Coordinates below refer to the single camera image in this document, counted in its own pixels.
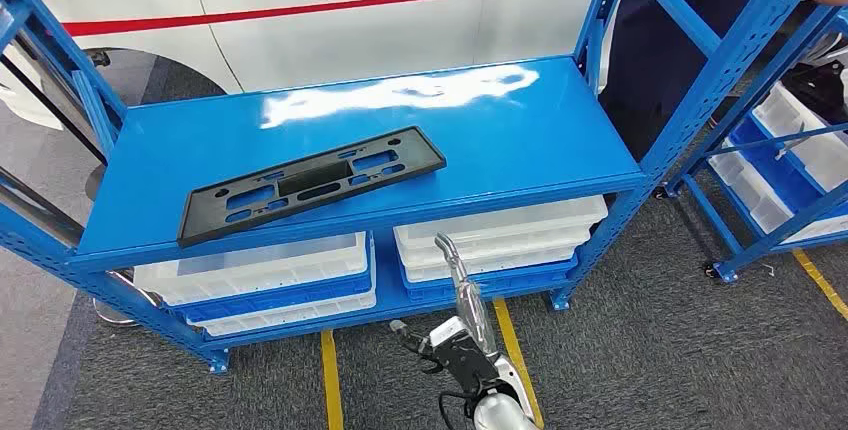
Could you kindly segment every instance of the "shelf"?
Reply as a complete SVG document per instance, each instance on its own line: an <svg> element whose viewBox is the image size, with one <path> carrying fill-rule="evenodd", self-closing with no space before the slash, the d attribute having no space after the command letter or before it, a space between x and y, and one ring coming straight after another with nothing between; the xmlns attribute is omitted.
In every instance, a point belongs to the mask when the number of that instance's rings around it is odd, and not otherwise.
<svg viewBox="0 0 848 430"><path fill-rule="evenodd" d="M753 232L754 237L756 239L761 239L766 236L766 233L763 232L763 229L760 228L759 224L751 217L751 212L748 211L748 208L745 207L745 204L742 203L742 200L736 196L736 192L733 191L732 188L728 187L726 183L718 176L718 174L713 170L713 167L710 165L706 165L705 168L708 170L710 175L715 180L716 184L721 188L724 194L727 196L727 199L730 201L733 208L736 210L736 213L739 214L742 221L745 222L745 225L748 229ZM775 246L769 253L780 253L785 252L787 250L791 250L793 248L811 248L817 247L819 245L826 245L829 243L840 242L848 240L848 231L832 233L830 235L822 235L819 237L808 238L806 240L800 240L792 243L781 243Z"/></svg>
<svg viewBox="0 0 848 430"><path fill-rule="evenodd" d="M453 297L428 302L410 300L406 288L403 286L403 277L401 275L403 270L391 230L386 229L375 232L374 241L376 244L375 254L377 260L377 305L373 308L221 337L210 337L207 335L206 338L208 341L205 346L216 349L229 348L235 345L246 345L277 338L305 335L327 328L351 327L394 318L403 318L409 315L434 312L455 306ZM486 292L485 287L483 287L483 297L486 300L491 300L495 296L512 297L543 292L554 288L565 288L570 291L576 286L576 282L567 278L567 270L573 266L573 261L566 261L528 267L535 271L551 271L561 268L562 278L548 282L544 286L525 288L518 292L499 292L492 294ZM416 330L425 332L432 329L421 328Z"/></svg>
<svg viewBox="0 0 848 430"><path fill-rule="evenodd" d="M180 249L195 188L410 125L447 167ZM635 188L569 56L130 109L77 255L103 271Z"/></svg>

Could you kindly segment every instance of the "blue shelving cart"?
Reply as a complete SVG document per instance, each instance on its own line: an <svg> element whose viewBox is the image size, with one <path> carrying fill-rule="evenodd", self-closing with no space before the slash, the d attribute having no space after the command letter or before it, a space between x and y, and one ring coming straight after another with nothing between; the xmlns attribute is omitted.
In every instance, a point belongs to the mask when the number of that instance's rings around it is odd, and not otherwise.
<svg viewBox="0 0 848 430"><path fill-rule="evenodd" d="M833 183L830 185L832 188L823 188L792 150L804 139L844 132L848 130L848 124L825 124L823 128L808 131L802 131L801 127L797 132L775 136L754 115L755 107L778 80L823 34L845 32L848 35L846 16L845 10L839 7L819 5L698 145L679 172L665 182L658 192L659 197L678 197L685 187L730 250L731 256L727 260L705 264L707 275L729 283L738 279L738 271L742 267L764 255L848 240L848 230L810 238L790 238L814 222L848 214L848 181ZM786 210L794 215L782 224L775 225L776 228L764 229L762 222L752 216L751 209L738 192L710 165L711 158L730 153L738 153L749 162L751 168L769 184L777 199L786 206ZM701 172L714 178L732 208L742 217L754 235L752 244L743 247L710 203L695 180L695 176Z"/></svg>
<svg viewBox="0 0 848 430"><path fill-rule="evenodd" d="M576 262L532 269L558 278L492 287L500 296L550 291L554 308L563 309L799 0L751 0L724 36L684 0L658 0L707 61L640 162L596 98L601 42L617 1L592 0L570 55L127 108L41 0L2 0L0 44L48 62L88 115L108 167L85 229L4 173L0 242L221 372L237 345L451 306L450 296L410 297L392 226L613 194L609 216L577 249ZM422 80L441 93L416 93ZM404 88L418 99L399 103L392 92ZM445 155L446 168L220 239L176 244L192 189L410 125ZM374 235L376 306L234 335L197 332L110 273L355 231Z"/></svg>

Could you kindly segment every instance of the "white tray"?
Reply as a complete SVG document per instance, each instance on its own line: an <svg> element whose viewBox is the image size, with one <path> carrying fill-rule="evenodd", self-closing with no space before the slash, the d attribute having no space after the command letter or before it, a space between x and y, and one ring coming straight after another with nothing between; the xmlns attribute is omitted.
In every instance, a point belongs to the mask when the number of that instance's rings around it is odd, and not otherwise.
<svg viewBox="0 0 848 430"><path fill-rule="evenodd" d="M723 148L732 146L729 140ZM710 166L736 196L742 200L751 218L765 233L773 232L795 214L783 203L772 186L739 152L723 153L709 159ZM848 215L813 222L784 240L793 243L848 230Z"/></svg>
<svg viewBox="0 0 848 430"><path fill-rule="evenodd" d="M769 97L753 112L768 131L782 137L801 130L824 128L825 124L789 90L778 83ZM828 192L848 180L848 137L828 133L816 135L791 149L804 163L807 172Z"/></svg>
<svg viewBox="0 0 848 430"><path fill-rule="evenodd" d="M186 321L190 325L205 328L209 335L217 337L372 308L377 304L377 271L373 239L368 252L371 261L371 265L368 266L368 271L371 272L371 289L367 292L261 310L259 312L243 313L241 315L216 318L214 320L200 322Z"/></svg>
<svg viewBox="0 0 848 430"><path fill-rule="evenodd" d="M465 268L469 275L478 273L495 272L509 268L529 267L543 263L559 262L569 260L574 256L575 244L562 244L554 246L542 246L537 248L525 248L518 252L498 255L482 255L462 257ZM409 283L426 282L440 278L450 278L450 268L444 259L420 267L404 267L406 279Z"/></svg>
<svg viewBox="0 0 848 430"><path fill-rule="evenodd" d="M420 268L444 264L441 251L433 243L444 232L466 260L518 255L552 246L577 246L589 239L589 229L607 216L603 196L593 196L512 208L394 228L398 252L410 281L429 277L410 273ZM480 271L498 270L499 268ZM433 278L443 278L441 272Z"/></svg>
<svg viewBox="0 0 848 430"><path fill-rule="evenodd" d="M366 270L365 232L141 265L133 283L169 305L355 275Z"/></svg>

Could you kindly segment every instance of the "caster wheel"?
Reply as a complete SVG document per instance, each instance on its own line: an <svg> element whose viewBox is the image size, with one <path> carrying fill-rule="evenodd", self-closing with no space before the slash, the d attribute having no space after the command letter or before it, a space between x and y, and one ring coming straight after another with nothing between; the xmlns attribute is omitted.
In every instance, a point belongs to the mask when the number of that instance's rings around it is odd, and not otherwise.
<svg viewBox="0 0 848 430"><path fill-rule="evenodd" d="M663 186L659 186L659 187L655 188L653 195L654 195L654 198L656 198L657 200L665 200L666 198L670 197L668 192L665 191L665 187L663 187Z"/></svg>
<svg viewBox="0 0 848 430"><path fill-rule="evenodd" d="M721 278L721 275L716 270L715 265L713 263L705 263L703 266L704 275L710 278Z"/></svg>

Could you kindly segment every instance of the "dark clothing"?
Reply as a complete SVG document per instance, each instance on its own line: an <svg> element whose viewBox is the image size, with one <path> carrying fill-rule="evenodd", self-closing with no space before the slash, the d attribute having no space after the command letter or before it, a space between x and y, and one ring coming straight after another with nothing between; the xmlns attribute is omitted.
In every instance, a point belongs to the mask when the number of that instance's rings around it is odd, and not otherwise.
<svg viewBox="0 0 848 430"><path fill-rule="evenodd" d="M748 0L686 0L723 37ZM634 158L650 149L706 58L656 0L621 0L601 103Z"/></svg>

